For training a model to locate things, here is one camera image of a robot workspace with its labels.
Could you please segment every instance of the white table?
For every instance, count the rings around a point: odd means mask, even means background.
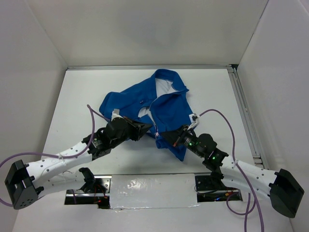
[[[91,132],[90,104],[97,110],[110,91],[125,88],[150,77],[155,70],[72,70],[67,71],[56,105],[44,152],[57,153],[76,144]],[[236,136],[236,156],[253,164],[252,153],[240,117],[233,88],[226,69],[179,69],[190,90],[191,109],[220,110],[230,121]],[[96,117],[96,128],[106,122]],[[209,133],[219,149],[231,154],[232,138],[225,121],[216,113],[200,118],[197,135]],[[187,151],[180,162],[167,149],[157,149],[154,139],[144,136],[139,142],[127,141],[92,163],[94,174],[175,174],[202,173],[207,169],[202,159]],[[229,231],[243,230],[243,218],[231,214],[225,202],[202,203],[180,209],[100,210],[95,205],[64,205],[65,192],[50,194],[18,212],[14,232],[84,232],[84,231]],[[246,203],[232,202],[244,211]],[[289,219],[261,201],[267,232],[292,232]],[[249,216],[249,231],[260,231],[257,211]]]

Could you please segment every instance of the transparent plastic sheet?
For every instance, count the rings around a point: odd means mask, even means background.
[[[194,174],[112,175],[112,209],[199,206]]]

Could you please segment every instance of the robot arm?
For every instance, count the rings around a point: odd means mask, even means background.
[[[184,145],[190,151],[203,158],[203,164],[212,171],[211,175],[225,186],[251,193],[248,183],[237,167],[244,171],[257,196],[271,202],[280,214],[294,218],[304,190],[287,170],[279,172],[265,170],[238,159],[219,150],[217,143],[209,134],[196,137],[190,126],[181,126],[177,130],[161,133],[174,147]]]
[[[58,159],[45,158],[28,164],[22,160],[14,162],[5,179],[14,209],[25,208],[47,194],[62,190],[81,189],[89,192],[100,184],[96,183],[91,171],[88,168],[80,168],[74,173],[68,170],[109,154],[111,149],[128,139],[138,141],[151,126],[113,114],[106,127],[94,134],[89,148],[77,157],[66,159],[83,151],[91,135],[58,153]]]

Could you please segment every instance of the folded clothing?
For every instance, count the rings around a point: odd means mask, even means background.
[[[155,138],[157,148],[168,148],[183,161],[186,148],[173,147],[160,133],[191,124],[192,110],[185,96],[188,91],[177,72],[159,69],[150,78],[120,93],[108,93],[99,111],[111,119],[113,110],[119,109],[121,116],[152,124],[147,134]]]

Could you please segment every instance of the white wall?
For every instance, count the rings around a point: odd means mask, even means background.
[[[69,66],[239,63],[267,0],[28,0]]]
[[[66,64],[23,0],[0,2],[0,160],[42,151]],[[9,201],[0,170],[0,197]],[[10,232],[17,211],[0,204],[0,227]]]
[[[308,3],[270,0],[238,69],[271,168],[286,167],[305,190],[295,232],[309,231]]]

